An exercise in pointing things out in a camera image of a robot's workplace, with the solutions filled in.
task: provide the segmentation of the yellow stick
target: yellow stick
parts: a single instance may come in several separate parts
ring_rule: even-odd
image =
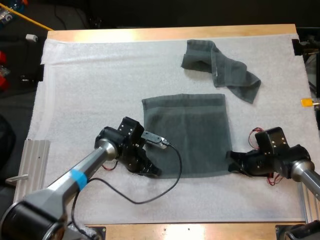
[[[53,31],[52,28],[47,27],[47,26],[45,26],[45,25],[43,25],[43,24],[41,24],[41,23],[39,23],[39,22],[37,22],[37,21],[35,21],[35,20],[32,20],[31,18],[29,18],[29,17],[21,14],[20,12],[17,12],[17,11],[15,11],[15,10],[7,7],[6,5],[3,5],[2,3],[0,3],[0,6],[1,6],[2,8],[4,8],[4,9],[8,10],[8,11],[11,12],[11,13],[13,13],[13,14],[15,14],[15,15],[18,15],[19,17],[21,17],[21,18],[23,18],[23,19],[25,19],[25,20],[27,20],[27,21],[35,24],[35,25],[38,25],[38,26],[41,27],[41,28],[44,28],[44,29],[46,29],[46,30],[48,30],[48,31]]]

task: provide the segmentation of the metal arm segment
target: metal arm segment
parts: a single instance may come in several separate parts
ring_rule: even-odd
[[[312,161],[297,161],[291,169],[291,177],[296,182],[302,182],[320,200],[320,175],[315,172]]]
[[[80,189],[79,179],[73,171],[82,174],[86,181],[105,161],[115,159],[117,154],[113,143],[100,139],[92,153],[48,188],[33,192],[12,205],[0,223],[0,239],[61,239],[67,223],[66,205]]]

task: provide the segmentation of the wooden table edge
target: wooden table edge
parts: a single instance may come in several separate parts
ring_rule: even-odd
[[[296,33],[296,26],[294,24],[266,24],[49,31],[47,38],[73,43],[131,43],[140,41],[247,37]]]
[[[304,222],[98,224],[106,240],[275,240],[276,225]]]

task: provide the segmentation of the black cable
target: black cable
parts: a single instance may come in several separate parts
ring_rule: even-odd
[[[96,236],[89,236],[84,230],[82,230],[77,224],[76,224],[76,221],[75,221],[75,207],[76,207],[76,203],[77,203],[77,199],[78,199],[78,196],[79,196],[79,193],[80,191],[78,191],[74,197],[74,200],[73,200],[73,204],[72,204],[72,208],[71,208],[71,221],[74,225],[74,227],[79,231],[79,233],[85,235],[88,239],[91,239],[91,240],[96,240]]]
[[[75,10],[75,11],[76,11],[76,13],[78,14],[78,16],[79,16],[79,18],[80,18],[80,20],[81,20],[81,22],[82,22],[82,24],[83,24],[84,28],[88,29],[88,27],[87,27],[87,25],[86,25],[85,21],[83,20],[83,18],[82,18],[82,16],[81,16],[80,12],[78,11],[78,9],[74,7],[74,10]]]
[[[59,19],[59,21],[62,23],[64,30],[67,30],[67,25],[66,25],[65,21],[63,21],[62,18],[57,15],[57,5],[54,5],[54,16],[57,19]]]
[[[127,197],[126,195],[124,195],[122,192],[118,191],[117,189],[115,189],[113,186],[111,186],[110,183],[108,183],[107,181],[101,179],[101,178],[98,178],[98,177],[94,177],[94,178],[91,178],[88,183],[91,183],[93,181],[100,181],[102,183],[104,183],[105,185],[107,185],[109,188],[111,188],[113,191],[115,191],[117,194],[121,195],[122,197],[124,197],[125,199],[127,199],[129,202],[133,203],[133,204],[147,204],[147,203],[150,203],[160,197],[162,197],[163,195],[165,195],[166,193],[168,193],[170,190],[172,190],[176,185],[177,183],[179,182],[180,180],[180,177],[181,177],[181,174],[182,174],[182,158],[181,158],[181,155],[179,153],[179,151],[176,149],[175,146],[169,144],[169,147],[171,147],[175,152],[176,154],[178,155],[178,160],[179,160],[179,173],[178,173],[178,176],[176,178],[176,181],[174,182],[174,184],[169,187],[166,191],[164,191],[163,193],[159,194],[158,196],[155,196],[153,198],[150,198],[148,200],[145,200],[145,201],[134,201],[132,200],[131,198]],[[73,204],[72,204],[72,208],[71,208],[71,220],[73,222],[73,225],[74,227],[83,235],[85,235],[87,238],[93,240],[94,238],[90,237],[89,235],[87,235],[85,233],[85,231],[83,231],[77,224],[76,224],[76,221],[75,221],[75,208],[76,208],[76,203],[77,203],[77,199],[78,199],[78,196],[79,196],[79,191],[77,192],[77,194],[75,195],[74,197],[74,201],[73,201]]]
[[[320,98],[320,53],[316,54],[315,60],[315,96]],[[315,119],[318,124],[318,130],[320,131],[320,110],[315,112]]]

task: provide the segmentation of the gray towel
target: gray towel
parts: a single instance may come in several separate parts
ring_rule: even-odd
[[[261,80],[248,72],[243,62],[223,55],[213,41],[188,40],[181,67],[212,73],[216,88],[227,87],[238,98],[251,104],[261,85]]]
[[[182,156],[183,178],[228,174],[226,152],[232,149],[224,94],[178,94],[143,99],[144,128],[166,138]],[[161,178],[176,178],[177,154],[146,147],[162,170]]]

